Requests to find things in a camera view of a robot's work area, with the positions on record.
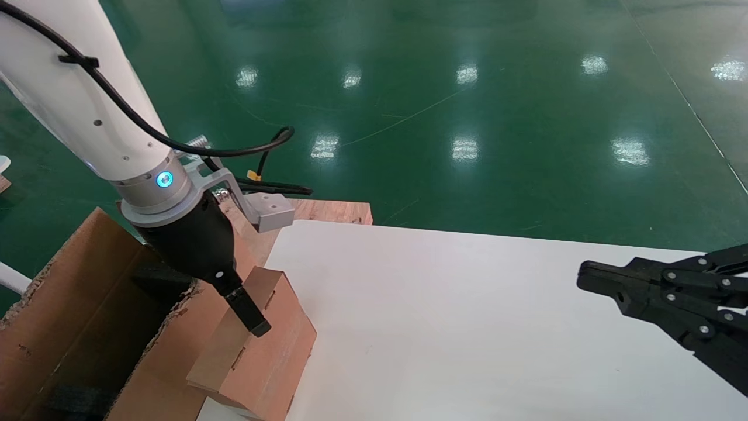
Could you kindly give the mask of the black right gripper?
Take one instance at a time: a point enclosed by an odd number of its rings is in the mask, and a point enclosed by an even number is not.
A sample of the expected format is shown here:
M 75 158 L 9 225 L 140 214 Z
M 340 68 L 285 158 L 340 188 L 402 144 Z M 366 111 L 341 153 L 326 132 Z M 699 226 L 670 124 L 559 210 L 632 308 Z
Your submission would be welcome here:
M 746 299 L 746 264 L 745 244 L 674 262 L 585 261 L 577 287 L 611 296 L 623 315 L 658 326 L 747 396 L 746 315 L 703 300 Z M 654 287 L 664 292 L 647 291 Z

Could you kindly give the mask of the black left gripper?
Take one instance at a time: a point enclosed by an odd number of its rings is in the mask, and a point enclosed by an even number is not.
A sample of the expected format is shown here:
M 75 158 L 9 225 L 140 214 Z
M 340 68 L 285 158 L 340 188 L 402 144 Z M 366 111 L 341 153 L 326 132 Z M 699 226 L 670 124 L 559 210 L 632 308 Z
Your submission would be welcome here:
M 240 286 L 234 229 L 210 190 L 183 218 L 160 227 L 137 227 L 137 231 L 170 267 L 213 285 L 252 336 L 262 337 L 272 330 L 260 308 Z

